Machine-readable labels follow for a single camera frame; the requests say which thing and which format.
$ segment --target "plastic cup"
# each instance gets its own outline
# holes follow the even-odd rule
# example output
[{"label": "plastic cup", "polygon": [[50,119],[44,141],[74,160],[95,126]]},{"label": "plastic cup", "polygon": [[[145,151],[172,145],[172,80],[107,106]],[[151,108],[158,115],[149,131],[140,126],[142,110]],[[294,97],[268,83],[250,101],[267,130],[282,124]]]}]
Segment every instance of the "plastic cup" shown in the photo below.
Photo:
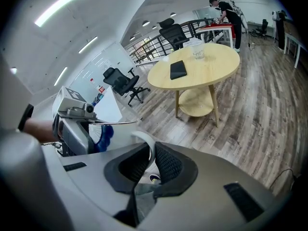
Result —
[{"label": "plastic cup", "polygon": [[204,43],[202,41],[197,41],[191,43],[192,54],[196,60],[204,58]]}]

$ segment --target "round wooden table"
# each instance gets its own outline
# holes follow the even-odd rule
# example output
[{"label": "round wooden table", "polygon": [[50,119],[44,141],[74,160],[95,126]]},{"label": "round wooden table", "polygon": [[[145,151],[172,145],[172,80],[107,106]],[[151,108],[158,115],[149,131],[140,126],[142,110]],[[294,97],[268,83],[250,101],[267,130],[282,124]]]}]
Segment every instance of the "round wooden table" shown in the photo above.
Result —
[{"label": "round wooden table", "polygon": [[[213,109],[218,126],[218,105],[214,84],[233,75],[240,64],[234,49],[221,45],[204,44],[205,57],[196,60],[190,47],[177,50],[155,64],[148,75],[149,83],[157,88],[175,91],[175,116],[179,108],[190,116],[205,116]],[[183,61],[187,76],[170,79],[170,65]],[[179,97],[179,90],[186,90]]]}]

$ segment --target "black tablet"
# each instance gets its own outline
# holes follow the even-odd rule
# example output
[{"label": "black tablet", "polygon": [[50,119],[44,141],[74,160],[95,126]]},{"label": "black tablet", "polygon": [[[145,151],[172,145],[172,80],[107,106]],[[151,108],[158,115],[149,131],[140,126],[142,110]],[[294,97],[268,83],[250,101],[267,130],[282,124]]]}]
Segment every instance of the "black tablet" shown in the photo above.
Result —
[{"label": "black tablet", "polygon": [[170,65],[170,79],[177,79],[186,75],[187,72],[183,61]]}]

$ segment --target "sneaker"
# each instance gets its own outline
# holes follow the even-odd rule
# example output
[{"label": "sneaker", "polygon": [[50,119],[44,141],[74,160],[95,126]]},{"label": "sneaker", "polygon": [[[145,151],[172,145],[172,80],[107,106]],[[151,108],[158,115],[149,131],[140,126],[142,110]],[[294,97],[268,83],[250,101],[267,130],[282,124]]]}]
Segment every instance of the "sneaker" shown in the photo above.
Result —
[{"label": "sneaker", "polygon": [[157,180],[160,180],[160,177],[159,177],[157,174],[151,174],[151,175],[149,176],[149,178],[150,178],[150,181],[151,181],[153,184],[155,184],[155,182],[156,182]]}]

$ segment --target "office chair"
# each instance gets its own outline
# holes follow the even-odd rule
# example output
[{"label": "office chair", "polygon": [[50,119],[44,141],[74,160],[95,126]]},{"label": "office chair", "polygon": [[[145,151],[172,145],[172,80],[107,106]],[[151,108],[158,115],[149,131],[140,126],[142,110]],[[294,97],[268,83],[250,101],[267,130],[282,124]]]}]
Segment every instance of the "office chair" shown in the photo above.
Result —
[{"label": "office chair", "polygon": [[162,28],[159,30],[159,33],[171,44],[173,49],[176,51],[180,48],[183,48],[183,43],[188,42],[189,38],[186,38],[183,29],[179,24],[173,23],[174,20],[171,18],[159,22],[159,25]]},{"label": "office chair", "polygon": [[135,87],[135,84],[137,83],[139,76],[134,75],[133,68],[129,70],[129,73],[133,75],[133,78],[130,79],[126,77],[124,74],[121,73],[121,71],[118,68],[108,68],[104,73],[105,79],[103,80],[106,84],[111,85],[114,92],[120,94],[123,96],[125,93],[129,93],[132,91],[133,93],[130,94],[130,100],[128,102],[128,105],[131,107],[130,102],[133,100],[134,97],[137,97],[140,103],[143,103],[141,99],[138,96],[138,93],[143,92],[145,90],[150,91],[149,88],[142,88],[142,87]]},{"label": "office chair", "polygon": [[263,22],[262,22],[262,28],[256,28],[256,30],[259,32],[257,33],[257,35],[259,36],[262,36],[264,39],[266,37],[266,28],[268,27],[268,22],[266,19],[263,19]]}]

